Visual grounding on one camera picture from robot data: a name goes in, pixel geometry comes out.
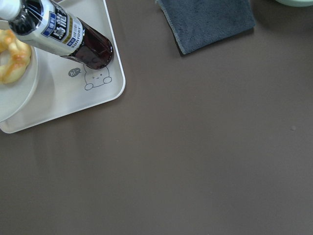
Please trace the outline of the mint green bowl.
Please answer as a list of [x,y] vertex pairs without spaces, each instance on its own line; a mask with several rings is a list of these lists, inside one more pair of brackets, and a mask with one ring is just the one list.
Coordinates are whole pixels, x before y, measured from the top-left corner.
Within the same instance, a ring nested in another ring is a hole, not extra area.
[[276,0],[277,2],[292,7],[307,7],[313,5],[313,0]]

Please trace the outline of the glazed twisted donut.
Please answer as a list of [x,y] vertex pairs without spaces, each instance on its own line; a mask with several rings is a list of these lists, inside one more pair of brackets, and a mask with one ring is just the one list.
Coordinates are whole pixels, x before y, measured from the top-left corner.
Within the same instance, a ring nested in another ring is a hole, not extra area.
[[0,52],[8,51],[6,64],[0,66],[0,82],[9,84],[20,79],[31,60],[31,47],[18,40],[15,34],[7,29],[0,30]]

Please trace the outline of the cream rabbit tray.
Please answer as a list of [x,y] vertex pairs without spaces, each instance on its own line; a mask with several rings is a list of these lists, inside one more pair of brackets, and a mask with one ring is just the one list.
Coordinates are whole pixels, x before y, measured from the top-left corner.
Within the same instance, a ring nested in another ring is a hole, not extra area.
[[39,81],[30,100],[20,111],[0,122],[5,133],[66,116],[118,98],[126,79],[118,49],[113,60],[101,70],[35,48],[38,54]]

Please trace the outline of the white round plate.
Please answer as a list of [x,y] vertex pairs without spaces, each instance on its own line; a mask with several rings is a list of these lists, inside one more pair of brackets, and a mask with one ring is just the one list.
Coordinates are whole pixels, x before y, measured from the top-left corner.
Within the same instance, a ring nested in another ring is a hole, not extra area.
[[0,85],[0,120],[12,117],[30,100],[39,81],[38,54],[31,47],[30,64],[17,81]]

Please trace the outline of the grey folded cloth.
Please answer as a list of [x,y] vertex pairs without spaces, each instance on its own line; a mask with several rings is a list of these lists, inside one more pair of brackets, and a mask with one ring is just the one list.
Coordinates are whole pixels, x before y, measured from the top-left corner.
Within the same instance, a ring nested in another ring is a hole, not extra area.
[[248,0],[157,0],[183,55],[253,29]]

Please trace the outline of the dark tea bottle on tray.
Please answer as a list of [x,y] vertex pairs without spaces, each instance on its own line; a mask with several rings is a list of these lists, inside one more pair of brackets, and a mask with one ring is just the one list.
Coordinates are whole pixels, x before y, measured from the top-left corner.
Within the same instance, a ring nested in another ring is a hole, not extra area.
[[90,69],[102,69],[113,59],[107,37],[52,0],[2,0],[0,17],[20,41]]

